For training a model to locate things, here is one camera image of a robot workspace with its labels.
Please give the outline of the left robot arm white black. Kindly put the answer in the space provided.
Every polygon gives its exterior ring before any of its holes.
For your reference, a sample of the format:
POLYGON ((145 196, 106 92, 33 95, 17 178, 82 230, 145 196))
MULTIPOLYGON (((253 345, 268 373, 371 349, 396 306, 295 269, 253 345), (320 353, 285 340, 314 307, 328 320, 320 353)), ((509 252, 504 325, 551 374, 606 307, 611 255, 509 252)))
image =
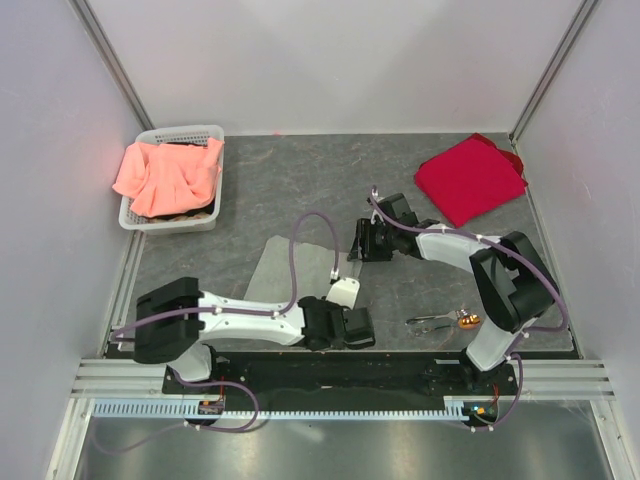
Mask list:
POLYGON ((373 322, 365 307, 355 306, 360 283, 342 278, 324 297, 305 296, 293 304, 252 302, 221 297, 183 277, 138 298, 136 319, 156 319, 135 329, 133 359, 165 364, 198 393, 219 382, 214 340, 265 341, 309 351, 359 350, 375 344, 373 322))

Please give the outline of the grey cloth napkin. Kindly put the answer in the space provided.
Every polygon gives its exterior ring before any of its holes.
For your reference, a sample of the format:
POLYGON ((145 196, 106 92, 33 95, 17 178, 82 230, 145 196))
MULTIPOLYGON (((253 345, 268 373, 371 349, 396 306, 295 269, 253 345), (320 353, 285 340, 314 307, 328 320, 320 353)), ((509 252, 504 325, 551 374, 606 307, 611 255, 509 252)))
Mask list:
MULTIPOLYGON (((244 299, 255 302, 284 302, 291 299, 290 241, 273 236, 267 242, 247 287, 244 299)), ((297 297, 323 297, 330 288, 335 251, 309 243, 296 243, 294 264, 297 297)))

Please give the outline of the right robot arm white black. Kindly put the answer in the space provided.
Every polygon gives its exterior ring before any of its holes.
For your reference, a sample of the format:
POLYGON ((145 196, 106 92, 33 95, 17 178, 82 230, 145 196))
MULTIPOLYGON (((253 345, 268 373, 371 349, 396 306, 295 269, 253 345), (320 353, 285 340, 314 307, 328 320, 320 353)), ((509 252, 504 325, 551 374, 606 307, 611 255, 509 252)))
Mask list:
POLYGON ((483 392, 517 340, 561 301, 537 250, 518 231, 484 236, 435 220, 420 221, 401 193, 379 199, 372 192, 368 202, 373 214, 356 222, 351 260, 383 262, 400 253, 473 275, 485 320, 463 351, 457 377, 465 391, 483 392))

